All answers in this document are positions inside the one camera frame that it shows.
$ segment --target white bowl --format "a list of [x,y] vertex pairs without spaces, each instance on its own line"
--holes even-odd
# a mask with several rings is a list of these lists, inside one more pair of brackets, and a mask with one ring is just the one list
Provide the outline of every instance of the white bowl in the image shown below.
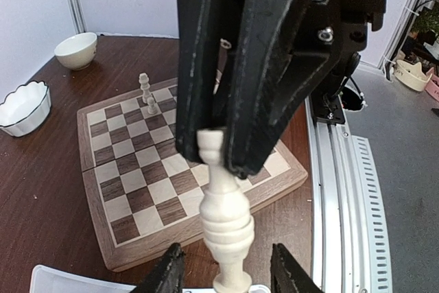
[[0,129],[13,137],[29,134],[50,113],[49,87],[44,82],[21,85],[0,104]]
[[55,56],[71,70],[87,68],[96,55],[97,35],[92,32],[77,34],[64,40],[55,48]]

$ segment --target wooden chess piece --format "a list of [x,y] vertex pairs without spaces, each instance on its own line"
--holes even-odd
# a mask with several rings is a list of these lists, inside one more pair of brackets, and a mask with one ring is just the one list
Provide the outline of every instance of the wooden chess piece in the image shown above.
[[152,96],[150,92],[150,78],[146,73],[141,73],[139,76],[140,89],[142,90],[142,101],[147,104],[147,99]]
[[147,111],[150,115],[155,115],[158,112],[156,100],[150,96],[146,100],[147,103]]
[[213,288],[217,293],[248,292],[252,279],[243,262],[254,240],[250,202],[224,167],[224,131],[199,130],[197,138],[200,157],[209,166],[210,183],[200,205],[204,242],[220,269]]

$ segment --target black bracket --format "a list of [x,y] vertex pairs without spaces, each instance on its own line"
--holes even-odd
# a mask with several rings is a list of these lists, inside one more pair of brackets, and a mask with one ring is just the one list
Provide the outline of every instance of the black bracket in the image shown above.
[[[258,173],[303,100],[340,86],[325,78],[366,47],[384,12],[385,0],[178,0],[179,153],[201,162],[197,131],[225,126],[224,166]],[[232,48],[213,94],[221,38]]]
[[[272,293],[322,293],[282,244],[273,245],[270,272]],[[181,293],[184,273],[185,255],[174,243],[131,293]]]

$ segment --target white tray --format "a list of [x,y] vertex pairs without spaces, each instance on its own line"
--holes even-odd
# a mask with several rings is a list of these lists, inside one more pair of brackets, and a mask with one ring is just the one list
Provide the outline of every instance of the white tray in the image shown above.
[[[98,281],[38,265],[32,271],[30,293],[129,293],[135,286]],[[215,293],[209,289],[183,289],[183,293]],[[253,285],[250,293],[270,293],[264,285]]]

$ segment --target chessboard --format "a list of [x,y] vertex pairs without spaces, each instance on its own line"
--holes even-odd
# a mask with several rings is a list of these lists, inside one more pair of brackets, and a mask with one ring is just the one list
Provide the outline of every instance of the chessboard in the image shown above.
[[[78,111],[84,186],[104,262],[122,271],[162,255],[173,242],[202,237],[199,206],[208,167],[175,149],[176,79],[153,84],[158,112],[142,91]],[[238,180],[252,212],[300,187],[302,165],[279,142],[256,176]]]

